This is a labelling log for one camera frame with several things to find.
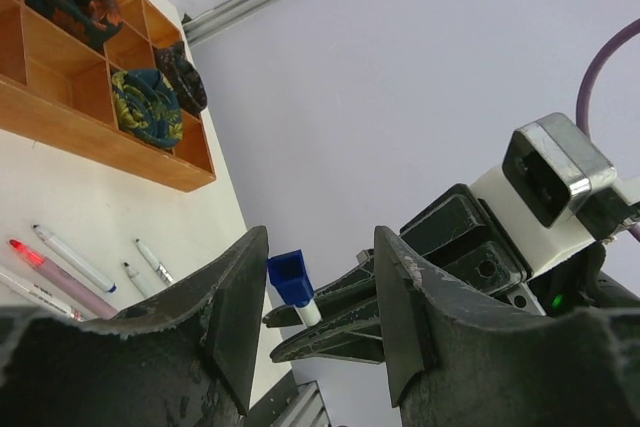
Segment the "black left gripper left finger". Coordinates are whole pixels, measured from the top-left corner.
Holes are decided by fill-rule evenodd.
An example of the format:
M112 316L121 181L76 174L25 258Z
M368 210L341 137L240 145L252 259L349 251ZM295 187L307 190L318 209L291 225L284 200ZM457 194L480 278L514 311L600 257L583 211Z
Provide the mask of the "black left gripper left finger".
M109 320L1 310L5 426L240 426L250 408L265 227Z

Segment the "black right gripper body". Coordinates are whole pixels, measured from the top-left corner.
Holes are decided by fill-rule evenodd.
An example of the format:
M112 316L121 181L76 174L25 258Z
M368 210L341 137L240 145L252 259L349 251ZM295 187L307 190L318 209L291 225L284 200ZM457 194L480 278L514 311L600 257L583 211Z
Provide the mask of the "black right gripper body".
M486 201L458 183L399 230L416 253L476 290L529 313L544 315L521 284L528 267Z

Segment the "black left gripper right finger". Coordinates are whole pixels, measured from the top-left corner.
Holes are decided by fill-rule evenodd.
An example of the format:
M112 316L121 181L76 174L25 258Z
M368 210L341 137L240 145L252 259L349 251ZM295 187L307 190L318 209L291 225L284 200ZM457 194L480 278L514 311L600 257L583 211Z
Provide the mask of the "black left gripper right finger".
M639 312L558 318L489 297L385 226L374 270L391 404L406 426L635 426Z

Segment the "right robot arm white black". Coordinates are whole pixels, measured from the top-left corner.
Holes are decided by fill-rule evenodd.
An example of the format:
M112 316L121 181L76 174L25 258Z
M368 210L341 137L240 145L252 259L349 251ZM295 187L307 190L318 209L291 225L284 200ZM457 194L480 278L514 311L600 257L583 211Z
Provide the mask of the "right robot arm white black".
M400 237L426 260L503 303L531 306L517 291L525 261L488 204L465 184L456 184L419 212ZM576 307L637 306L639 300L602 271L605 246L596 242L533 279L529 288L542 311L552 317ZM384 362L374 253L315 293L321 321L275 347L276 363L307 358Z

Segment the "dark green capped marker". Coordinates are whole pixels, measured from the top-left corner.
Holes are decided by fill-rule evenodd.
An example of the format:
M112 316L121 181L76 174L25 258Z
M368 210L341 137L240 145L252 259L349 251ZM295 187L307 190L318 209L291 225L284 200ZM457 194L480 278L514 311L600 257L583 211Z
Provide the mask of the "dark green capped marker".
M171 286L174 284L174 278L172 274L168 271L168 269L163 265L163 263L157 258L157 256L142 242L140 238L136 238L134 240L134 244L136 245L138 251L145 259L145 261L152 268L154 273L159 277L159 279L166 285Z

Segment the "blue capped whiteboard marker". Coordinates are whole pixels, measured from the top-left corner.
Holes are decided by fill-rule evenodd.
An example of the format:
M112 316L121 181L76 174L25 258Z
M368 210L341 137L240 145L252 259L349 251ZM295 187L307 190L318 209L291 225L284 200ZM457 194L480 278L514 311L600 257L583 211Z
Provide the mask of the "blue capped whiteboard marker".
M116 283L110 277L99 271L53 232L40 224L33 224L32 230L47 247L64 259L102 292L114 293L117 290Z

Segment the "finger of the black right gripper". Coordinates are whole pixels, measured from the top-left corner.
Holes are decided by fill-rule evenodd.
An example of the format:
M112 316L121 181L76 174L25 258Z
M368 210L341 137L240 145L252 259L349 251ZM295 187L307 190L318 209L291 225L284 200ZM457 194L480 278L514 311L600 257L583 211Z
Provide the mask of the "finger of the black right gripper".
M270 353L275 363L323 358L367 364L385 361L382 334L376 319L350 325L325 323L283 341Z
M329 320L375 295L375 274L372 266L359 266L315 293L315 303L323 320ZM264 315L268 328L302 325L293 307L282 305Z

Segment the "pink highlighter pen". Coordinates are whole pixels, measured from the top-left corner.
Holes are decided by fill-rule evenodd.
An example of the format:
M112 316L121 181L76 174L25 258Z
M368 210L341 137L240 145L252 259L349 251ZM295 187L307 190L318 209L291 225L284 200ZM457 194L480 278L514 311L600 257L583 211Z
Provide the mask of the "pink highlighter pen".
M112 319L117 315L118 311L113 306L48 257L41 255L19 240L10 239L8 243L30 268L92 314L102 319Z

